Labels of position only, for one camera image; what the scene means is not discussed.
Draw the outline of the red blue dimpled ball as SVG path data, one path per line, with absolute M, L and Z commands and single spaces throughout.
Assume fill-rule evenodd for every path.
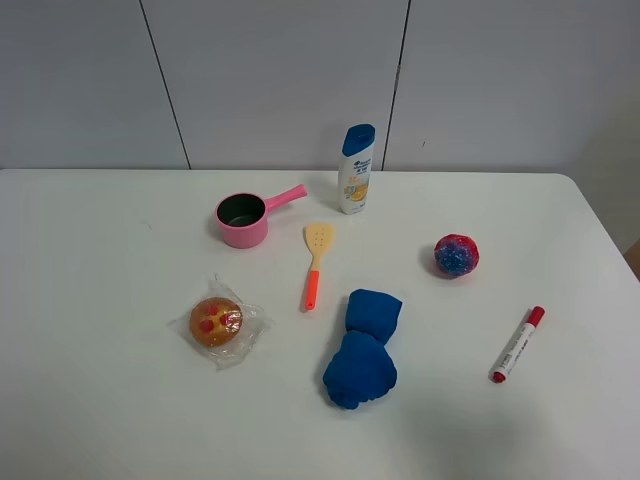
M 477 267 L 480 254 L 471 237 L 448 234 L 436 243 L 434 259 L 443 274 L 457 278 L 471 273 Z

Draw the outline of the yellow orange toy spatula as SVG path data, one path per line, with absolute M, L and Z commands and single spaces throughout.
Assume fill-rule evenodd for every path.
M 334 239 L 335 227 L 332 224 L 312 223 L 304 228 L 305 244 L 312 256 L 305 295 L 306 311 L 311 311 L 316 306 L 321 259 L 330 249 Z

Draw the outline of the pink toy saucepan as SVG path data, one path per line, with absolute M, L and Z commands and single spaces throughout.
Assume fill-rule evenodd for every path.
M 269 214 L 306 196 L 305 186 L 299 184 L 266 199 L 252 193 L 237 193 L 223 199 L 215 210 L 223 241 L 236 249 L 258 246 L 268 235 Z

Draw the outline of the white blue shampoo bottle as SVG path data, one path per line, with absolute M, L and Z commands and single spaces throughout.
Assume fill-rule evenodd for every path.
M 366 205 L 375 136 L 371 124 L 352 126 L 346 133 L 338 173 L 339 206 L 345 214 L 357 213 Z

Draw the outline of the wrapped orange pastry toy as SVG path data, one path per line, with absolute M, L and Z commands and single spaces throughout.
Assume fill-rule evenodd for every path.
M 205 294 L 167 326 L 217 370 L 226 370 L 246 359 L 273 320 L 215 276 Z

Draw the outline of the blue crumpled cloth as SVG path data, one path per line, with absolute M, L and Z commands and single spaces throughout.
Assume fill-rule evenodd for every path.
M 397 370 L 386 344 L 398 326 L 402 301 L 383 292 L 357 289 L 349 295 L 345 335 L 322 380 L 329 399 L 354 410 L 393 389 Z

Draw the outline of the red whiteboard marker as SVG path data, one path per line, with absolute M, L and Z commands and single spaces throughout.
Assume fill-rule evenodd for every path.
M 488 375 L 492 383 L 501 384 L 509 378 L 544 315 L 545 309 L 541 306 L 535 306 L 529 311 L 494 363 Z

